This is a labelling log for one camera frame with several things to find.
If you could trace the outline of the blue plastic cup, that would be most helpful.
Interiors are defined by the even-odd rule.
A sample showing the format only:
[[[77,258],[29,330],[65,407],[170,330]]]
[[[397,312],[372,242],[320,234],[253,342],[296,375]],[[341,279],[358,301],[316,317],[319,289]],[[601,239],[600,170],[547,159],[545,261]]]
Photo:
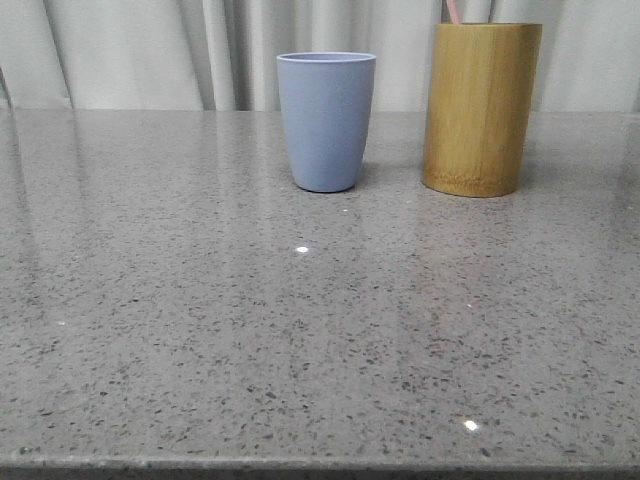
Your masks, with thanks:
[[[369,128],[376,56],[302,52],[277,57],[279,98],[295,183],[320,193],[352,188]]]

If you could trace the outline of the bamboo wooden cylinder holder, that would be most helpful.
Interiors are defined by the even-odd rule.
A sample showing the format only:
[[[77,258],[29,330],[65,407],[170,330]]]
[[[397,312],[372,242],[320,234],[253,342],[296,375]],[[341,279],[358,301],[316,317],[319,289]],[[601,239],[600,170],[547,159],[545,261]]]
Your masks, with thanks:
[[[424,184],[499,197],[519,183],[542,27],[437,26],[424,148]]]

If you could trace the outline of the grey pleated curtain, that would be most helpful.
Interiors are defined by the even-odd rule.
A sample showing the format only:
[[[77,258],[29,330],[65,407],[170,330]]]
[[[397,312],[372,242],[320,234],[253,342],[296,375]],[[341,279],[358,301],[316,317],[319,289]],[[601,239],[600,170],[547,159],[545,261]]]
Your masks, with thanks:
[[[466,22],[543,27],[538,111],[639,107],[635,1],[462,1]],[[425,107],[441,1],[5,1],[5,108],[273,110],[278,54],[368,52],[374,106]]]

